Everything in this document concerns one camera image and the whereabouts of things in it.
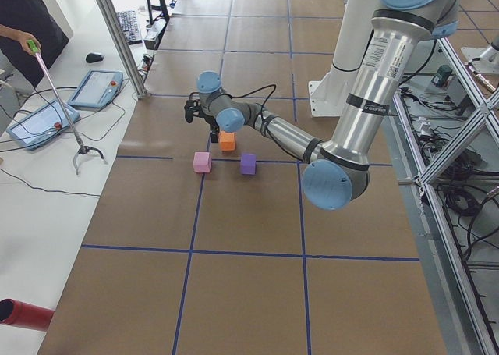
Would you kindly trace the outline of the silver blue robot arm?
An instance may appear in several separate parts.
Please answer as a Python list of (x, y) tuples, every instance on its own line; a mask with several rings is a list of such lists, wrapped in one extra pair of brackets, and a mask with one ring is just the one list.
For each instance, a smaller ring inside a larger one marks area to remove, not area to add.
[(313, 137), (262, 104), (237, 101), (219, 74), (199, 75), (185, 117), (199, 117), (212, 133), (250, 126), (306, 164), (303, 191), (318, 208), (337, 210), (368, 187), (368, 152), (389, 113), (411, 55), (422, 41), (447, 37), (458, 25), (460, 0), (347, 0), (336, 54), (321, 82), (329, 105), (342, 102), (330, 140)]

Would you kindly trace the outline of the person forearm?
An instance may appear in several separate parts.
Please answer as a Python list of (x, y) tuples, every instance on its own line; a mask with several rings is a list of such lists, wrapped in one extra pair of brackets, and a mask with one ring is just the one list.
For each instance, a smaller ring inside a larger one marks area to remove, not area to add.
[(32, 55), (33, 51), (31, 49), (31, 46), (29, 44), (30, 41), (33, 42), (33, 44), (37, 47), (37, 49), (40, 51), (41, 50), (41, 44), (40, 42), (36, 39), (36, 37), (30, 33), (27, 33), (22, 30), (17, 30), (11, 27), (7, 27), (5, 25), (0, 25), (0, 34), (2, 37), (6, 37), (10, 40), (17, 41), (21, 48), (28, 54)]

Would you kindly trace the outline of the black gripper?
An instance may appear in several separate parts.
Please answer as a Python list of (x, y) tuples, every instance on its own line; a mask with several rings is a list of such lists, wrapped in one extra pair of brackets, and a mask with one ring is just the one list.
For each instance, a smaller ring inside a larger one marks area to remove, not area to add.
[(219, 131), (219, 125), (216, 121), (216, 118), (213, 117), (212, 115), (209, 115), (203, 108), (201, 109), (201, 112), (203, 113), (203, 118), (204, 120), (209, 124), (210, 126), (210, 140), (212, 144), (217, 144), (218, 143), (218, 131)]

